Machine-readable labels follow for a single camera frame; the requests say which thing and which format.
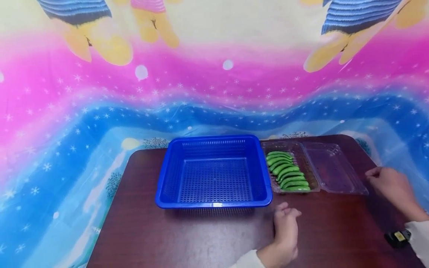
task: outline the cartoon leg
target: cartoon leg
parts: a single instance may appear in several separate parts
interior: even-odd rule
[[[308,6],[313,6],[313,5],[322,6],[323,0],[301,0],[301,3]]]
[[[103,59],[114,65],[127,65],[133,58],[129,42],[119,34],[111,17],[103,17],[79,26],[94,49]]]
[[[347,45],[349,35],[330,32],[321,36],[322,45],[314,50],[304,63],[307,72],[316,72],[326,66]]]
[[[56,18],[51,19],[51,21],[73,54],[85,61],[91,62],[88,40],[79,32],[78,28]]]
[[[174,33],[165,12],[157,13],[155,15],[155,26],[167,46],[171,48],[176,48],[179,46],[179,38]]]
[[[112,2],[116,5],[125,5],[129,4],[131,0],[112,0]]]
[[[158,32],[154,25],[155,13],[143,9],[133,9],[133,13],[142,40],[155,43],[158,40]]]
[[[379,22],[370,28],[364,29],[360,32],[354,33],[350,36],[347,47],[344,49],[339,60],[340,64],[345,64],[350,61],[356,53],[359,52],[387,23],[385,21]]]
[[[395,26],[399,29],[411,27],[421,22],[426,15],[428,0],[411,0],[396,15]]]

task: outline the green pea pod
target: green pea pod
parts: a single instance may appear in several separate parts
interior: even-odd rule
[[[291,167],[288,167],[288,168],[283,169],[282,171],[280,171],[280,173],[278,174],[278,177],[281,178],[286,173],[296,172],[296,171],[299,171],[299,167],[297,167],[297,166],[291,166]]]
[[[278,153],[274,153],[274,154],[267,154],[267,157],[272,157],[272,156],[284,156],[284,157],[287,157],[287,158],[290,158],[290,159],[292,159],[292,156],[290,155],[290,154],[288,154],[288,153],[281,153],[281,152],[278,152]]]
[[[281,160],[288,160],[286,157],[276,157],[276,158],[272,158],[267,160],[267,165],[271,166],[272,164],[274,164],[275,162],[281,161]]]
[[[283,169],[286,169],[286,168],[289,168],[289,167],[292,167],[292,166],[293,166],[292,164],[283,164],[283,165],[280,165],[280,166],[276,167],[272,171],[272,173],[277,176]]]
[[[294,164],[292,164],[290,161],[288,160],[282,160],[282,161],[278,161],[274,164],[272,164],[269,168],[269,170],[272,172],[276,167],[284,165],[284,164],[289,164],[289,166],[294,166]]]
[[[282,152],[282,151],[273,151],[273,152],[269,152],[268,155],[272,155],[272,154],[285,154],[288,155],[290,157],[292,157],[292,155],[288,152]]]
[[[311,189],[308,186],[293,186],[282,190],[285,192],[309,192]]]
[[[276,158],[276,157],[284,157],[284,158],[292,160],[292,157],[287,156],[286,154],[272,154],[272,155],[267,155],[265,157],[265,159],[270,160],[270,159],[273,159],[273,158]]]
[[[288,188],[292,186],[308,186],[308,181],[283,181],[280,184],[280,188]]]
[[[299,171],[298,172],[289,172],[289,173],[283,174],[281,177],[278,176],[277,180],[282,181],[287,177],[295,177],[295,176],[304,176],[304,173],[299,172]]]
[[[282,181],[278,181],[278,184],[285,184],[289,181],[305,181],[305,177],[304,176],[294,176],[294,177],[288,177],[283,179]]]

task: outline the left hand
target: left hand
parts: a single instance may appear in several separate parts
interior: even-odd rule
[[[301,212],[290,208],[286,202],[275,209],[275,238],[271,245],[259,250],[257,255],[266,268],[277,268],[289,264],[298,257],[298,223]]]

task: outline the striped shirt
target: striped shirt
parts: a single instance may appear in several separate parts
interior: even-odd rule
[[[111,17],[104,0],[37,0],[49,18],[58,18],[72,25]]]
[[[131,6],[153,13],[165,12],[164,0],[131,0]]]
[[[402,0],[323,0],[331,2],[322,34],[331,31],[357,33],[385,21]]]

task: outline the pink fabric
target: pink fabric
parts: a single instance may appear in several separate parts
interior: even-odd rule
[[[164,0],[131,0],[131,6],[154,13],[165,12]]]

